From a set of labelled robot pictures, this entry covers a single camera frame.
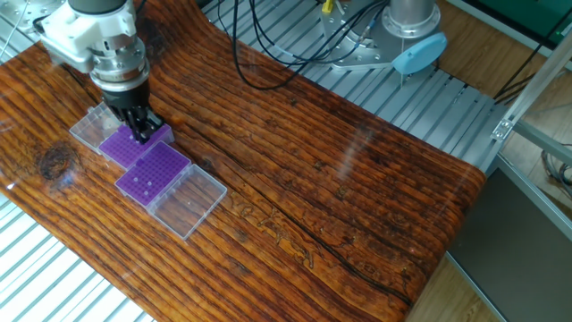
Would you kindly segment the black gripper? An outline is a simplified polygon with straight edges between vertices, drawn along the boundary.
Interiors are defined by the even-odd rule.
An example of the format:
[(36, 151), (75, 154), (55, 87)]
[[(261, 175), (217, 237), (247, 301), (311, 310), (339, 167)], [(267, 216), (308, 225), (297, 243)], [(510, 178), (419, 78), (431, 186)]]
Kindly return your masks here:
[[(164, 125), (164, 118), (148, 107), (150, 86), (147, 80), (125, 91), (103, 90), (102, 95), (115, 117), (130, 128), (133, 139), (141, 144), (148, 142), (151, 136)], [(136, 120), (130, 110), (134, 107), (137, 108)]]

